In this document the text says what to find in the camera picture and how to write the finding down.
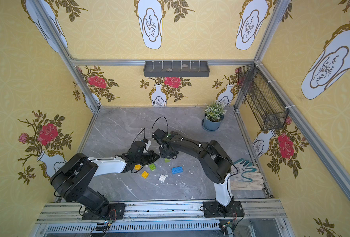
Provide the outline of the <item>blue long lego brick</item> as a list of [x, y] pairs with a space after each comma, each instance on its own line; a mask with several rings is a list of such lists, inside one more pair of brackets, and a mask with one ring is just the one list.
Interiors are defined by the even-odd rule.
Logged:
[[183, 172], [183, 167], [182, 166], [173, 167], [171, 171], [172, 171], [172, 174], [179, 174]]

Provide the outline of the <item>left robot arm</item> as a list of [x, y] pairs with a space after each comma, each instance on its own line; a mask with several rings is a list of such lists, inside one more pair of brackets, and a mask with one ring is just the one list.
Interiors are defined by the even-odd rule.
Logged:
[[109, 158], [93, 158], [83, 153], [75, 154], [50, 179], [51, 186], [67, 202], [78, 202], [99, 217], [106, 217], [109, 201], [101, 193], [89, 187], [94, 177], [110, 173], [126, 173], [135, 166], [148, 166], [160, 156], [149, 150], [148, 139], [134, 141], [126, 153]]

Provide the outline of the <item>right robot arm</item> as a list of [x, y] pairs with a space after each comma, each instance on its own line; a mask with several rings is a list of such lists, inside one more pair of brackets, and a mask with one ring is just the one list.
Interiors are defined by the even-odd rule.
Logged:
[[159, 144], [161, 158], [175, 159], [180, 152], [197, 158], [206, 177], [214, 183], [216, 202], [224, 207], [233, 203], [229, 184], [233, 162], [217, 141], [198, 142], [161, 129], [154, 131], [152, 138]]

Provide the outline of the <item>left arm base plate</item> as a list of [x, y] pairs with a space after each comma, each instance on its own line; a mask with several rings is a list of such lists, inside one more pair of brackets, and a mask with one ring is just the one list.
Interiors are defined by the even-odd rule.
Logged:
[[125, 213], [125, 203], [110, 203], [108, 207], [104, 207], [99, 214], [92, 212], [86, 207], [82, 220], [122, 220]]

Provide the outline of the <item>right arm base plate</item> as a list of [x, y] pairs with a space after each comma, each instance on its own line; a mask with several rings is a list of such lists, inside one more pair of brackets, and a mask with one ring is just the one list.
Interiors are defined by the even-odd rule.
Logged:
[[200, 207], [200, 210], [204, 213], [204, 217], [244, 217], [244, 210], [240, 201], [232, 200], [228, 206], [223, 206], [222, 204], [215, 201], [205, 201]]

